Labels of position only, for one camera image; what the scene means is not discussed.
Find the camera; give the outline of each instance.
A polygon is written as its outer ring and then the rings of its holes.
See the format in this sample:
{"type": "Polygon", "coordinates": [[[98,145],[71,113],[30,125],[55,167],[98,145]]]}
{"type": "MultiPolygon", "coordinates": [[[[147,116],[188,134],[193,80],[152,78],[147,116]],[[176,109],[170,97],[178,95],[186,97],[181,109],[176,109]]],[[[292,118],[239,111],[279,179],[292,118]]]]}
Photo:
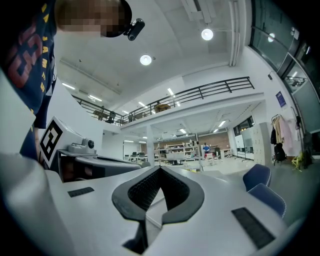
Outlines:
{"type": "Polygon", "coordinates": [[[134,22],[130,23],[128,29],[123,34],[127,36],[130,41],[133,41],[136,39],[145,25],[145,22],[141,18],[137,18],[134,22]]]}

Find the hanging clothes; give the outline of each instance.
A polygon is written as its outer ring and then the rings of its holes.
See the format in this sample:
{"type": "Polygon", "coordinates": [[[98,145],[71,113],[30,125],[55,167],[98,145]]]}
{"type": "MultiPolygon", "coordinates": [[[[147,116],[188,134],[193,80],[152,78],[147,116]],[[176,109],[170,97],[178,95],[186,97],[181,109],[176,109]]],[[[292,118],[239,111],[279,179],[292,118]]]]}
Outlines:
{"type": "Polygon", "coordinates": [[[283,140],[284,146],[286,149],[292,149],[293,144],[292,144],[292,136],[291,136],[291,130],[288,125],[288,123],[285,121],[285,119],[281,116],[279,118],[279,126],[280,126],[280,136],[281,139],[283,140]]]}
{"type": "Polygon", "coordinates": [[[275,129],[275,137],[276,137],[276,143],[283,143],[282,135],[281,135],[281,129],[280,129],[280,116],[278,116],[273,121],[273,127],[275,129]]]}

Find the floor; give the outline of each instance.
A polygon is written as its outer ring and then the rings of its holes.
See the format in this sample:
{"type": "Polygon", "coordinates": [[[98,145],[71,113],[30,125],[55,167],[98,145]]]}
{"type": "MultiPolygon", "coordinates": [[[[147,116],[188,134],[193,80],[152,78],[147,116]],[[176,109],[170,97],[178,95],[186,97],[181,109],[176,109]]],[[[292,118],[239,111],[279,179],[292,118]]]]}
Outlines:
{"type": "MultiPolygon", "coordinates": [[[[269,187],[280,195],[286,203],[286,213],[283,220],[288,226],[308,214],[308,210],[319,191],[320,160],[314,160],[313,162],[307,169],[301,171],[294,169],[289,161],[271,167],[269,187]]],[[[199,166],[197,161],[189,163],[191,162],[188,162],[188,168],[190,169],[199,166]]],[[[242,162],[241,158],[225,158],[216,165],[205,165],[201,174],[230,181],[238,180],[240,186],[242,186],[241,189],[245,189],[244,184],[241,184],[242,177],[254,164],[251,160],[242,162]]],[[[181,169],[184,167],[178,165],[174,168],[181,169]]],[[[148,220],[146,221],[146,230],[149,244],[156,239],[161,231],[148,220]]]]}

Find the navy jersey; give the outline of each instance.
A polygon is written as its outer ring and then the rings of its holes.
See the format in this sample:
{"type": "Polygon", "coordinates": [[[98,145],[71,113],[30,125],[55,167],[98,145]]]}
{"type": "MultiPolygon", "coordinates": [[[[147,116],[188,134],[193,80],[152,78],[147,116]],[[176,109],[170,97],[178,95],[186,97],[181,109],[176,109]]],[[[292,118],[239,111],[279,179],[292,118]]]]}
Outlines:
{"type": "Polygon", "coordinates": [[[56,82],[54,35],[57,28],[55,0],[26,2],[32,6],[17,10],[23,17],[18,20],[23,24],[16,28],[16,33],[14,28],[8,31],[10,45],[1,66],[16,93],[36,116],[20,153],[37,159],[34,131],[35,127],[46,128],[47,109],[56,82]]]}

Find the ceiling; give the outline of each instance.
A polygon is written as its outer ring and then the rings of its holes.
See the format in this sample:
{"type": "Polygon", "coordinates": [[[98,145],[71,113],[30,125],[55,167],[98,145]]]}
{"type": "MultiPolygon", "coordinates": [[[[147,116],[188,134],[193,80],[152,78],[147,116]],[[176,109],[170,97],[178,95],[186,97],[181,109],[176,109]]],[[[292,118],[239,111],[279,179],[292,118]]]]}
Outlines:
{"type": "MultiPolygon", "coordinates": [[[[163,133],[169,135],[183,135],[180,129],[184,129],[187,134],[194,133],[213,133],[215,129],[225,129],[229,125],[235,123],[241,123],[247,115],[259,104],[255,103],[243,103],[232,105],[229,107],[219,108],[207,112],[188,115],[184,118],[173,119],[170,121],[164,121],[157,124],[153,124],[152,132],[153,139],[156,141],[158,138],[163,137],[163,133]],[[222,121],[226,121],[222,127],[218,127],[222,121]]],[[[141,140],[142,137],[147,136],[145,127],[132,130],[125,133],[126,138],[141,140]]]]}
{"type": "Polygon", "coordinates": [[[127,1],[133,18],[145,21],[135,41],[123,35],[91,38],[60,32],[56,36],[58,77],[76,88],[70,90],[73,95],[85,100],[93,95],[102,99],[97,104],[116,109],[163,81],[229,61],[228,1],[198,0],[200,7],[208,3],[214,10],[208,25],[203,17],[191,20],[183,0],[127,1]],[[201,37],[206,27],[216,30],[210,41],[201,37]],[[144,54],[154,58],[149,66],[140,63],[144,54]]]}

